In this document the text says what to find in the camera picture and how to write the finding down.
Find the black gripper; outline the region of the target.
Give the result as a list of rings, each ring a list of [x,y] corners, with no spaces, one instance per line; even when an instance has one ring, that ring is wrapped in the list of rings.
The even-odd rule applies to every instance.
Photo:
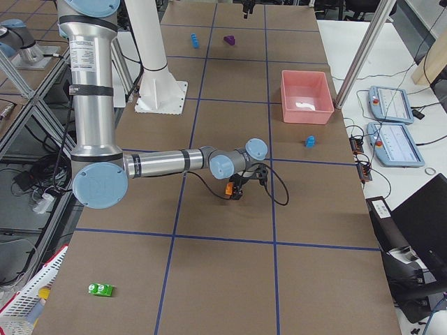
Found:
[[[248,18],[248,15],[250,14],[250,10],[253,10],[254,8],[254,0],[242,0],[242,6],[243,10],[243,18]]]
[[[233,189],[231,194],[232,200],[240,200],[244,192],[242,187],[251,179],[252,175],[234,174],[231,177],[233,183]]]

